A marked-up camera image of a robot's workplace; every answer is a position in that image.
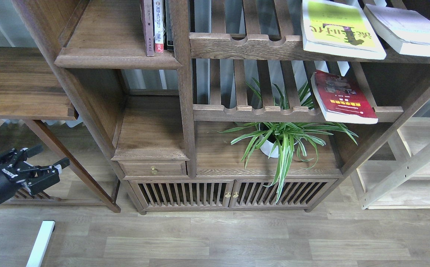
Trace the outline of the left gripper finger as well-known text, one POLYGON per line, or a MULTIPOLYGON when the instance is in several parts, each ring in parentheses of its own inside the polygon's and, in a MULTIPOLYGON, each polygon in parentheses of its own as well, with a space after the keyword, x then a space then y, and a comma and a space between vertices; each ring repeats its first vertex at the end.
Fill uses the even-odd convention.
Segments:
POLYGON ((15 148, 0 154, 0 166, 15 167, 18 162, 24 162, 37 154, 43 152, 43 145, 38 144, 31 148, 16 150, 15 148))
POLYGON ((57 184, 62 169, 68 167, 70 161, 67 157, 61 159, 53 165, 31 166, 23 162, 18 167, 18 174, 25 178, 25 186, 31 195, 43 192, 45 189, 57 184))

